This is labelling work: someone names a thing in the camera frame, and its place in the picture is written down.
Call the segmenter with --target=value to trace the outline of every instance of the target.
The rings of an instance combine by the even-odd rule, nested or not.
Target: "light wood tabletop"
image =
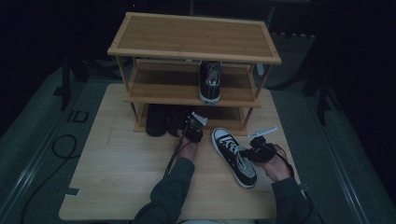
[[[149,195],[163,177],[176,138],[167,133],[151,137],[134,133],[135,118],[122,98],[122,84],[108,86],[90,135],[70,183],[78,195],[65,195],[60,210],[64,220],[133,219],[149,202]],[[280,144],[294,167],[289,146],[276,113],[271,93],[261,92],[262,107],[256,109],[247,129],[278,127],[265,135],[267,142]],[[246,136],[236,136],[248,147]],[[239,187],[228,163],[205,135],[195,159],[195,173],[180,216],[185,219],[253,219],[276,216],[272,181],[255,167],[258,183],[253,189]]]

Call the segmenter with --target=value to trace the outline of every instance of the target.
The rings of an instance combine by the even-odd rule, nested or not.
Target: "black shoe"
[[[212,144],[220,156],[228,162],[233,169],[238,184],[246,189],[256,185],[257,175],[247,158],[239,155],[239,151],[245,150],[231,133],[222,128],[217,128],[212,133]]]
[[[146,133],[153,137],[164,135],[167,130],[168,105],[149,105]]]
[[[193,111],[194,106],[171,105],[169,108],[168,132],[174,137],[178,137],[177,130],[183,130],[187,116]]]
[[[199,95],[204,104],[214,105],[220,99],[220,62],[201,62]]]

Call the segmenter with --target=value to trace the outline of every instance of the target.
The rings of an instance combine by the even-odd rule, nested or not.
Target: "white shoelace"
[[[210,64],[207,72],[207,80],[206,82],[209,85],[215,86],[217,85],[219,79],[219,69],[215,64]]]
[[[236,161],[238,162],[238,166],[239,168],[241,168],[242,170],[245,170],[247,167],[246,165],[241,161],[240,155],[239,155],[239,151],[240,150],[244,150],[243,147],[238,146],[235,141],[232,138],[229,139],[225,139],[223,141],[220,141],[224,146],[226,146],[228,149],[231,150],[231,152],[236,155]]]

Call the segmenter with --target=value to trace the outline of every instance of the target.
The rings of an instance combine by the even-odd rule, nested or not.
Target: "shoe rack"
[[[107,53],[116,56],[125,86],[124,101],[136,119],[134,131],[144,132],[148,104],[196,105],[208,117],[204,132],[223,127],[247,134],[260,91],[273,64],[280,64],[271,36],[262,21],[131,13],[125,15]],[[126,74],[123,57],[132,57]],[[199,97],[200,61],[221,61],[220,100],[205,105]],[[258,87],[252,71],[266,64]]]

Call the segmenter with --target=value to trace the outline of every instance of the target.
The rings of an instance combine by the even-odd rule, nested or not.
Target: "robot wrist camera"
[[[267,162],[275,156],[275,148],[272,143],[266,143],[263,136],[258,136],[250,141],[252,148],[240,152],[242,157],[248,158],[250,161]]]
[[[186,120],[186,127],[184,129],[184,137],[189,139],[192,143],[201,142],[204,135],[203,128],[207,123],[207,118],[203,118],[192,112]]]

